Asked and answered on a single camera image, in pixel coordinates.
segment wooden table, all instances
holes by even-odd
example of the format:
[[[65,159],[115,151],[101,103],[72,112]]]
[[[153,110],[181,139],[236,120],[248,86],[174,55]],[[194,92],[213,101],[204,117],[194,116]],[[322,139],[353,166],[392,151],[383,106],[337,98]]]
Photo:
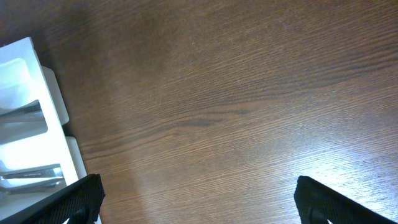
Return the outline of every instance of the wooden table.
[[[398,222],[396,1],[1,1],[26,36],[104,223],[300,223],[299,175]]]

